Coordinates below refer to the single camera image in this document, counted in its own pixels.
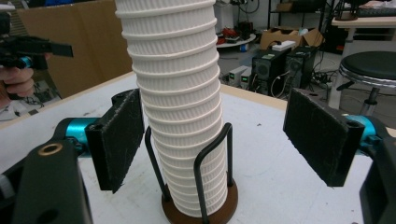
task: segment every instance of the stool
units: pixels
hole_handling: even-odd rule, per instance
[[[337,88],[345,89],[355,82],[372,86],[372,91],[364,101],[361,115],[371,116],[375,110],[376,96],[380,89],[396,89],[396,52],[367,51],[346,56],[339,72],[350,81]]]

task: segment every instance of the cable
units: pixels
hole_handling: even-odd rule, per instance
[[[280,94],[279,94],[278,96],[275,96],[275,95],[274,95],[274,92],[273,92],[274,83],[275,83],[277,80],[279,80],[281,77],[287,75],[289,72],[290,72],[290,71],[287,71],[286,73],[277,76],[277,77],[274,79],[273,83],[271,83],[270,92],[271,92],[271,95],[272,95],[273,97],[278,98],[279,96],[281,96],[281,95],[283,94],[283,90],[285,90],[285,86],[283,86],[283,90],[280,92]]]

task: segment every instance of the electronic equipment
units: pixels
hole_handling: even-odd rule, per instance
[[[239,87],[241,85],[241,75],[247,69],[248,69],[247,66],[242,65],[240,67],[231,70],[228,75],[229,77],[228,85],[232,87]]]
[[[260,50],[252,58],[252,83],[251,91],[260,94],[277,96],[283,90],[286,55],[291,49],[275,51],[272,49]]]
[[[291,0],[291,11],[314,12],[321,10],[326,4],[326,0]]]
[[[242,74],[241,74],[241,88],[244,90],[248,90],[251,86],[251,68],[248,67]]]
[[[395,17],[396,7],[359,8],[358,17]]]
[[[285,92],[291,88],[305,89],[312,77],[315,55],[318,48],[299,46],[286,56],[285,71],[289,71],[285,80]]]

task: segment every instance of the robotic arm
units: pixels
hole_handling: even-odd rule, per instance
[[[52,138],[0,175],[0,223],[92,223],[78,155],[91,154],[101,190],[116,192],[144,134],[139,90],[101,117],[64,119]]]
[[[343,187],[358,151],[373,159],[361,186],[364,223],[396,223],[396,138],[379,120],[342,116],[309,91],[293,89],[284,132],[329,187]]]

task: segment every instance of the cardboard box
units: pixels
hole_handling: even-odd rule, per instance
[[[262,39],[260,42],[260,49],[268,49],[274,45],[274,41],[286,41],[291,40],[296,42],[296,46],[315,46],[318,47],[324,41],[323,35],[316,28],[308,29],[308,33],[305,35],[298,35],[298,29],[296,28],[272,28],[262,33]]]
[[[67,97],[132,71],[114,0],[20,9],[29,35],[67,43],[74,58],[52,56],[49,74]]]

